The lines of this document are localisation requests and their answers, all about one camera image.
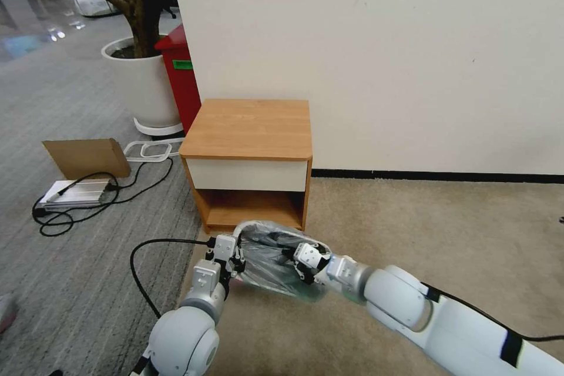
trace white wall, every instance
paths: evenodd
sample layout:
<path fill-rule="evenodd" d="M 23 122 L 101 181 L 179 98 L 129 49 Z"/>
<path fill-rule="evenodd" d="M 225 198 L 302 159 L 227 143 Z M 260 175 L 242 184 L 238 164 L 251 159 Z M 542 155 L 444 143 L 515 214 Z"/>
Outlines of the white wall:
<path fill-rule="evenodd" d="M 310 100 L 314 167 L 564 173 L 564 0 L 179 0 L 202 98 Z"/>

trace potted plant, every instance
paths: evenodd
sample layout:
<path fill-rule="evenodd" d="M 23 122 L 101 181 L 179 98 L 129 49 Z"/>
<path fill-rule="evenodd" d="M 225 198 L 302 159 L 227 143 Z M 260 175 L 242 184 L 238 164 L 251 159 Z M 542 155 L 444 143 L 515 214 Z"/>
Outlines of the potted plant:
<path fill-rule="evenodd" d="M 102 48 L 114 70 L 116 90 L 141 132 L 162 136 L 182 130 L 162 56 L 155 50 L 165 0 L 107 0 L 127 19 L 132 36 Z"/>

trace nightstand top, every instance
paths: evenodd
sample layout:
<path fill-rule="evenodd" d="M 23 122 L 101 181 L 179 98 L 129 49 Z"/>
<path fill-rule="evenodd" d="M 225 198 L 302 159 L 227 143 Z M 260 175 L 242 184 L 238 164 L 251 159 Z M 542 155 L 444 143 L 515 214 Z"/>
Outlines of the nightstand top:
<path fill-rule="evenodd" d="M 180 147 L 183 157 L 308 160 L 307 100 L 207 99 Z"/>

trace white planter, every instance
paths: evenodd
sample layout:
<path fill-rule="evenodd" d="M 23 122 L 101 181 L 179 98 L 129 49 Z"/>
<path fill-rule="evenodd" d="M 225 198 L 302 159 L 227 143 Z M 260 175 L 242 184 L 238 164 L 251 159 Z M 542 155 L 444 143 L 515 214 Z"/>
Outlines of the white planter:
<path fill-rule="evenodd" d="M 102 48 L 102 56 L 113 69 L 116 93 L 134 116 L 135 126 L 147 135 L 171 135 L 182 130 L 178 109 L 163 63 L 163 56 L 143 59 L 118 59 L 116 50 L 133 44 L 122 38 Z"/>

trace soil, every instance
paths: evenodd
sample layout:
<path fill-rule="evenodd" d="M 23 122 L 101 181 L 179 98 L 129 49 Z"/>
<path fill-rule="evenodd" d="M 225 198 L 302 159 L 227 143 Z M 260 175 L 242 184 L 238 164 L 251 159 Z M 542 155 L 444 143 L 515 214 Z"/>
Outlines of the soil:
<path fill-rule="evenodd" d="M 113 58 L 116 59 L 134 59 L 135 58 L 135 48 L 133 46 L 122 48 L 121 50 L 116 50 L 111 54 Z"/>

